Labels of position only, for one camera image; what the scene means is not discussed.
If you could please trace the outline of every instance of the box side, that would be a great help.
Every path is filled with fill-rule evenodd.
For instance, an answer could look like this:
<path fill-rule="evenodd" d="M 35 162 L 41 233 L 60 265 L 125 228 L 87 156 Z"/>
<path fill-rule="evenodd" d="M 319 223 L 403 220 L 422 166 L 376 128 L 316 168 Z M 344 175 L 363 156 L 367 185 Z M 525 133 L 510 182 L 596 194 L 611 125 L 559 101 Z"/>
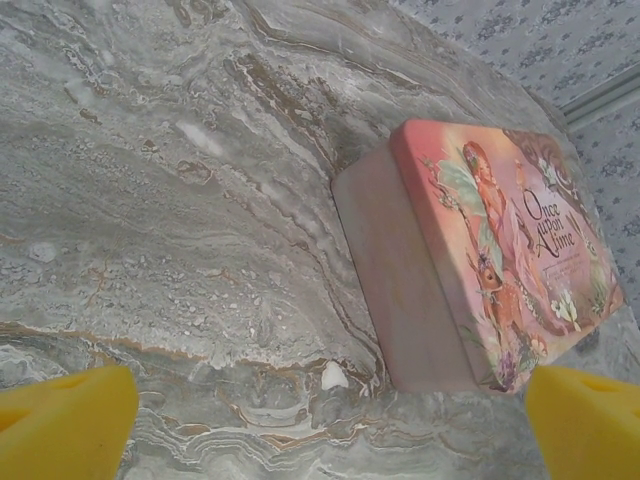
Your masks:
<path fill-rule="evenodd" d="M 481 386 L 499 385 L 495 366 L 491 364 L 484 348 L 478 348 L 481 337 L 475 331 L 476 325 L 470 321 L 473 317 L 473 309 L 465 295 L 466 287 L 460 274 L 460 267 L 455 260 L 458 252 L 456 245 L 447 238 L 444 232 L 446 225 L 435 214 L 434 198 L 429 196 L 427 186 L 419 168 L 423 167 L 420 160 L 415 158 L 412 151 L 412 137 L 428 129 L 430 122 L 426 120 L 408 120 L 396 129 L 390 139 L 389 146 L 394 162 L 400 173 L 400 179 L 407 192 L 407 198 L 416 216 L 418 228 L 424 238 L 426 248 L 430 254 L 437 256 L 433 264 L 434 272 L 439 278 L 443 295 L 449 305 L 452 315 L 452 325 L 458 335 L 469 339 L 473 336 L 473 342 L 463 342 L 468 362 L 473 371 L 475 381 Z"/>
<path fill-rule="evenodd" d="M 332 190 L 396 388 L 477 389 L 388 147 L 351 165 L 334 180 Z"/>

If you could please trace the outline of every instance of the fairy wing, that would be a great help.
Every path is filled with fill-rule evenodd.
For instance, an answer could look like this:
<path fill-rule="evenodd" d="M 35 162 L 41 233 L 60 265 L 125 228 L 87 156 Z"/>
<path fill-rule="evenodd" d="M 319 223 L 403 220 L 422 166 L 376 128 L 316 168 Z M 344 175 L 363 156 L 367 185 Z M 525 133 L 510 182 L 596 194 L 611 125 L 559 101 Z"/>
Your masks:
<path fill-rule="evenodd" d="M 472 215 L 486 216 L 482 199 L 478 194 L 476 182 L 466 165 L 440 160 L 438 162 L 438 183 L 446 187 L 451 193 L 457 194 L 458 202 Z"/>
<path fill-rule="evenodd" d="M 487 211 L 478 193 L 473 175 L 465 164 L 440 160 L 438 162 L 438 182 L 446 187 L 452 194 L 457 195 L 460 205 L 470 214 L 482 217 L 478 229 L 478 249 L 485 251 L 491 259 L 496 273 L 502 276 L 502 250 L 494 238 L 487 221 Z"/>

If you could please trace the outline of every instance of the deer illustration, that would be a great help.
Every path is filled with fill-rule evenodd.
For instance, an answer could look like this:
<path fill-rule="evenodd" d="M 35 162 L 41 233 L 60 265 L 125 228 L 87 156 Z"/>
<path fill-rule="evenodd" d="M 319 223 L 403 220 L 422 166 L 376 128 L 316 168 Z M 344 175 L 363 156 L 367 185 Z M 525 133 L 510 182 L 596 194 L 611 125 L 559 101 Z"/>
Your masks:
<path fill-rule="evenodd" d="M 500 279 L 486 253 L 480 252 L 477 262 L 467 253 L 467 260 L 480 284 L 485 316 L 493 319 L 500 344 L 509 328 L 513 329 L 520 341 L 529 343 L 520 310 L 518 287 Z"/>

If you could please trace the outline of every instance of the white flower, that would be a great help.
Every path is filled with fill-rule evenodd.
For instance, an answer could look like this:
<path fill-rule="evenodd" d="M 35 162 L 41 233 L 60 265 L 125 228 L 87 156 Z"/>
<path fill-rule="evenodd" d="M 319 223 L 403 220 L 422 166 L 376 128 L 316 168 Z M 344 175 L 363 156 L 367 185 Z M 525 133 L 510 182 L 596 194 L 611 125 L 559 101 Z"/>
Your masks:
<path fill-rule="evenodd" d="M 536 335 L 535 333 L 531 335 L 531 348 L 534 352 L 536 352 L 540 357 L 546 357 L 547 350 L 547 342 L 540 335 Z"/>
<path fill-rule="evenodd" d="M 538 165 L 540 165 L 542 173 L 547 179 L 547 183 L 549 184 L 549 186 L 556 185 L 558 183 L 558 175 L 556 174 L 556 169 L 554 168 L 554 166 L 548 164 L 542 159 L 538 162 Z"/>
<path fill-rule="evenodd" d="M 573 302 L 568 290 L 563 290 L 560 294 L 560 300 L 554 300 L 551 302 L 551 309 L 556 314 L 556 317 L 572 323 L 577 332 L 582 330 L 580 325 L 578 325 L 578 311 L 576 310 L 576 304 Z"/>

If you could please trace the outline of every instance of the wall molding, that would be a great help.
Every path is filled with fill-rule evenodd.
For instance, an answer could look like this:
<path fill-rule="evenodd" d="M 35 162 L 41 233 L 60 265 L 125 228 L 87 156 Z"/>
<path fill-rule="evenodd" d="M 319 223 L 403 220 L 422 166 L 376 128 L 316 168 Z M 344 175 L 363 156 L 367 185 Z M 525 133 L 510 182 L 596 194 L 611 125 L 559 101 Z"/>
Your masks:
<path fill-rule="evenodd" d="M 560 107 L 575 132 L 599 118 L 640 100 L 640 63 Z"/>

